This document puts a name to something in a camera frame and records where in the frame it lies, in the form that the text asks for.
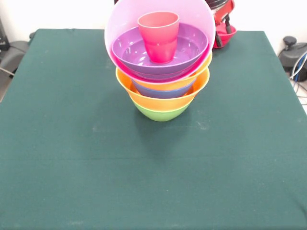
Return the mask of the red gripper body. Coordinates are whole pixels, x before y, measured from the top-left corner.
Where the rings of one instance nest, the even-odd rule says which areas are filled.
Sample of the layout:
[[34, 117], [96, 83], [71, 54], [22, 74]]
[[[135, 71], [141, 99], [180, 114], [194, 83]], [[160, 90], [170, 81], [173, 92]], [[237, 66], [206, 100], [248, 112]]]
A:
[[234, 7], [234, 0], [221, 0], [213, 10], [215, 25], [218, 26], [224, 20], [229, 19], [229, 14], [233, 11]]

